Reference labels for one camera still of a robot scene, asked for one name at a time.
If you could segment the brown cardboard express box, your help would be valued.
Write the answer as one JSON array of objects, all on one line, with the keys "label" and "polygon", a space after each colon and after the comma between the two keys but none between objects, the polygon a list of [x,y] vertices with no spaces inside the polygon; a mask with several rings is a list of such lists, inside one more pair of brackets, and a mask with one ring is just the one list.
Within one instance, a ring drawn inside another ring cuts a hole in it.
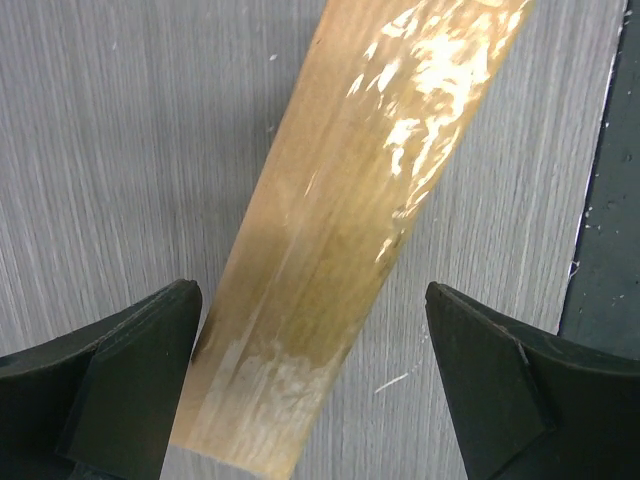
[{"label": "brown cardboard express box", "polygon": [[196,342],[173,445],[291,476],[530,9],[327,3]]}]

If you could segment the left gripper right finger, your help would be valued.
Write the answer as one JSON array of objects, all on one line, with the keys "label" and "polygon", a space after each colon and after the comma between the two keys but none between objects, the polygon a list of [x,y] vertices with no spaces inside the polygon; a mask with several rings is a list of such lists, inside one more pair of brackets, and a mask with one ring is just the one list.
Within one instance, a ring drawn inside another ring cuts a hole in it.
[{"label": "left gripper right finger", "polygon": [[468,478],[638,478],[638,361],[437,282],[426,315]]}]

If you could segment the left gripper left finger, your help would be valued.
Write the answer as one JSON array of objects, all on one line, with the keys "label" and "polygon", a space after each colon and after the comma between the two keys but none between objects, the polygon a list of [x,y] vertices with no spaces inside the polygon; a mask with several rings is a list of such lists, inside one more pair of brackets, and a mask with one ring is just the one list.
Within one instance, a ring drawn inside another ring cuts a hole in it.
[{"label": "left gripper left finger", "polygon": [[159,478],[201,308],[181,279],[2,357],[2,478]]}]

